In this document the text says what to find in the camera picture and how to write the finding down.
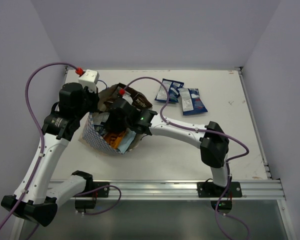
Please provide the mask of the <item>aluminium front rail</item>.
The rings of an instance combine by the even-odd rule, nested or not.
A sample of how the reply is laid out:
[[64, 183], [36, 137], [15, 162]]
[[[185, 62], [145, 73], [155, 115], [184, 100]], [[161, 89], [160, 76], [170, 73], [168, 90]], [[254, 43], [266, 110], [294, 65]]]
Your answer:
[[[114, 180], [107, 181], [121, 190], [122, 201], [216, 201], [216, 197], [199, 197], [196, 180]], [[279, 180], [241, 180], [242, 197], [224, 200], [285, 200]]]

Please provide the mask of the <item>orange snack packet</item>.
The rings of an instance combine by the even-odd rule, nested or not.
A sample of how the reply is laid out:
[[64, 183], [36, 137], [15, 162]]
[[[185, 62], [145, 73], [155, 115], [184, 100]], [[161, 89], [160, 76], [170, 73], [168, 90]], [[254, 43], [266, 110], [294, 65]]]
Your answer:
[[107, 133], [103, 139], [113, 148], [113, 149], [117, 149], [121, 143], [121, 141], [123, 140], [123, 138], [126, 135], [126, 131], [122, 131], [120, 133], [113, 133], [113, 132], [109, 132]]

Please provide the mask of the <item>checkered blue paper bag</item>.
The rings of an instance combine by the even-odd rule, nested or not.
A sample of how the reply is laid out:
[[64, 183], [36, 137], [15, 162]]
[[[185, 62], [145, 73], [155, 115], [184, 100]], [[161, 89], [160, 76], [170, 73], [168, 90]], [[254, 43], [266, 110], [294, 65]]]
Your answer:
[[[107, 154], [107, 155], [123, 155], [123, 154], [119, 154], [117, 149], [112, 148], [104, 140], [104, 136], [109, 132], [107, 132], [104, 136], [100, 136], [95, 131], [95, 128], [94, 128], [93, 117], [100, 114], [100, 113], [103, 113], [104, 111], [107, 111], [109, 106], [104, 105], [100, 101], [100, 97], [99, 97], [98, 108], [99, 108], [99, 110], [101, 110], [101, 112], [95, 112], [95, 113], [89, 113], [88, 114], [87, 121], [84, 125], [81, 136], [79, 137], [79, 141], [86, 144], [86, 145], [88, 145], [88, 146], [90, 146], [95, 151], [99, 151], [99, 152], [102, 152], [102, 153]], [[134, 148], [136, 148], [143, 136], [144, 136], [143, 134], [137, 134], [136, 133], [136, 136], [135, 136], [133, 142], [130, 144], [128, 150], [125, 153], [127, 153], [127, 152], [133, 150]]]

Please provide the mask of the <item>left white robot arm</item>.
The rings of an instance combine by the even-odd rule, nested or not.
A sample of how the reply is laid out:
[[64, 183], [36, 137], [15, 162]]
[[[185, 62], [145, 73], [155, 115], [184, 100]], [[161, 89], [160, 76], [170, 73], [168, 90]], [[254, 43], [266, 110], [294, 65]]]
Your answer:
[[48, 226], [58, 209], [70, 198], [93, 193], [93, 176], [76, 170], [53, 189], [48, 189], [52, 174], [64, 150], [80, 127], [81, 119], [98, 111], [98, 88], [71, 82], [62, 86], [59, 101], [54, 103], [39, 132], [40, 142], [31, 165], [19, 187], [5, 195], [1, 206], [13, 215]]

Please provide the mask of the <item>blue white snack packet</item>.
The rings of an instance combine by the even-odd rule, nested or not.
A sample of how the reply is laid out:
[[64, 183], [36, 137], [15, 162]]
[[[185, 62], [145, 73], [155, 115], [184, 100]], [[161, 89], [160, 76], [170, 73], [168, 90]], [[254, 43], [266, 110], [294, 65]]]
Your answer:
[[170, 80], [170, 79], [162, 79], [162, 84], [164, 86], [160, 86], [158, 93], [155, 97], [155, 101], [165, 103], [167, 99], [169, 103], [178, 103], [180, 96], [180, 89], [183, 88], [184, 82]]

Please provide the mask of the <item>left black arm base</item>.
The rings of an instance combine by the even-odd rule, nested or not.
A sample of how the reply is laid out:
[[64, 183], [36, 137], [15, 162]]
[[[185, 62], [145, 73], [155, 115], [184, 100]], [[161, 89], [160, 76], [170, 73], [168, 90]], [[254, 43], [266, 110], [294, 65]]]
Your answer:
[[74, 207], [78, 212], [92, 211], [97, 205], [98, 198], [109, 196], [109, 185], [107, 181], [93, 181], [84, 192], [75, 195]]

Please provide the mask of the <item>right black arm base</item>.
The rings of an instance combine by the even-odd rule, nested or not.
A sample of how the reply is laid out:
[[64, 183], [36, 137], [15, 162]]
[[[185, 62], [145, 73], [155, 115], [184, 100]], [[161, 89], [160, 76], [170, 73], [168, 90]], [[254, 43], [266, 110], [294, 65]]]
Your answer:
[[[217, 201], [224, 191], [224, 187], [215, 185], [211, 178], [208, 178], [204, 182], [198, 182], [196, 184], [196, 190], [199, 198], [216, 198], [217, 200], [211, 200], [211, 207], [215, 210]], [[222, 200], [218, 204], [218, 211], [223, 214], [228, 214], [233, 207], [234, 198], [242, 198], [241, 185], [237, 181], [231, 181], [228, 190], [222, 197]]]

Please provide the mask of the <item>light blue snack packet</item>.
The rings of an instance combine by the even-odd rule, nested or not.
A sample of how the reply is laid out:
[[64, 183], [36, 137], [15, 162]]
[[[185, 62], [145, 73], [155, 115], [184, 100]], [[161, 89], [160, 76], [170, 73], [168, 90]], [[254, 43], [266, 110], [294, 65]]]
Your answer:
[[131, 145], [135, 137], [136, 137], [136, 133], [134, 131], [127, 130], [124, 137], [122, 138], [121, 142], [117, 147], [118, 153], [124, 154], [128, 150], [129, 146]]

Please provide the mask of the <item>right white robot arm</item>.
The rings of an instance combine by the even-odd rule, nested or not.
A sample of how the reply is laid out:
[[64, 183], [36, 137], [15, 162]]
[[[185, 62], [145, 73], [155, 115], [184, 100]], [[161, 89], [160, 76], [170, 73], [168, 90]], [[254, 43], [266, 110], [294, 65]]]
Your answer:
[[225, 164], [229, 139], [216, 122], [205, 126], [161, 117], [150, 109], [139, 110], [123, 98], [111, 103], [108, 112], [105, 128], [109, 132], [129, 129], [138, 135], [168, 137], [196, 147], [200, 150], [201, 161], [211, 169], [213, 192], [222, 197], [231, 190]]

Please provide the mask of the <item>dark brown kettle chips bag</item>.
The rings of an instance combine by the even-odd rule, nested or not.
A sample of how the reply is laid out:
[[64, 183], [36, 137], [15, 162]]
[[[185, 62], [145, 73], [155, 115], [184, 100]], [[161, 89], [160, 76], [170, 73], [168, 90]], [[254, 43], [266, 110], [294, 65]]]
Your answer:
[[[125, 84], [117, 83], [102, 90], [99, 92], [100, 101], [108, 107], [115, 100], [121, 97], [120, 90], [123, 90], [125, 87]], [[131, 87], [126, 88], [123, 98], [139, 110], [152, 109], [153, 107], [144, 94]]]

